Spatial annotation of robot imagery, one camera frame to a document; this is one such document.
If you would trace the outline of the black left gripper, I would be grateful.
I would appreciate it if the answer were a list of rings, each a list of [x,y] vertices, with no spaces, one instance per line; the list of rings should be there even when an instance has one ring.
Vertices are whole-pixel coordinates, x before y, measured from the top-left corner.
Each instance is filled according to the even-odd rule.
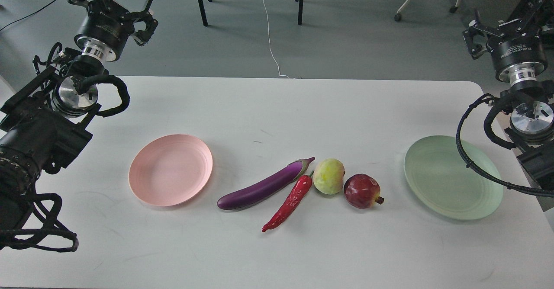
[[[88,0],[67,0],[67,2],[83,7],[87,7],[89,3]],[[99,0],[99,2],[105,9],[109,8],[109,0]],[[132,23],[121,18],[128,13],[127,9],[111,9],[107,12],[89,11],[75,35],[76,45],[84,49],[85,43],[89,40],[102,42],[108,49],[106,59],[108,62],[119,60],[131,34],[137,45],[144,46],[154,34],[158,21],[151,14],[146,14]],[[145,28],[134,31],[133,24],[136,23],[144,23]]]

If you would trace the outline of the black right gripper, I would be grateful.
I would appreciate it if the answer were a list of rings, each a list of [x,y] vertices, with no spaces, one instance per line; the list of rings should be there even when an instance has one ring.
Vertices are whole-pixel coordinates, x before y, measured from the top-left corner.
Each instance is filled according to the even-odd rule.
[[[528,64],[535,70],[535,75],[541,74],[548,67],[548,60],[540,38],[542,27],[534,23],[536,13],[542,7],[545,0],[534,0],[534,8],[527,16],[509,20],[507,23],[507,36],[512,38],[500,39],[502,31],[498,28],[484,25],[478,10],[473,11],[471,21],[462,32],[467,52],[473,60],[485,53],[485,47],[474,41],[476,36],[489,39],[486,48],[491,54],[495,78],[504,83],[513,83],[510,75],[515,71],[514,66]]]

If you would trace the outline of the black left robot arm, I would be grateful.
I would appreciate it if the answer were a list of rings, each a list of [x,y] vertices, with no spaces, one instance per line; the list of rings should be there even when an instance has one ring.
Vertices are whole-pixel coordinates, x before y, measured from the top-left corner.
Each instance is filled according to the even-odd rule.
[[[36,77],[1,107],[1,248],[75,252],[77,234],[58,220],[56,193],[36,192],[40,175],[57,174],[91,141],[92,119],[130,105],[127,85],[105,68],[119,60],[129,38],[139,46],[158,26],[151,5],[131,12],[115,0],[68,0],[85,7],[76,49],[56,43],[47,60],[35,57]]]

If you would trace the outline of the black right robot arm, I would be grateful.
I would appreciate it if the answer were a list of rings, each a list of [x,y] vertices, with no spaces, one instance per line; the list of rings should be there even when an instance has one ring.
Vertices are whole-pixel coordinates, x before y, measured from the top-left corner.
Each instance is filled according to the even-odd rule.
[[[480,96],[463,114],[455,135],[459,155],[480,176],[507,189],[552,198],[553,196],[553,81],[538,80],[548,67],[541,35],[553,25],[553,0],[529,0],[526,11],[497,27],[484,25],[479,13],[463,32],[473,59],[490,54],[498,81],[509,88],[493,96]],[[536,188],[515,185],[493,177],[479,167],[461,145],[461,129],[469,114],[480,104],[491,107],[483,131],[492,143],[508,150],[518,149],[518,162]]]

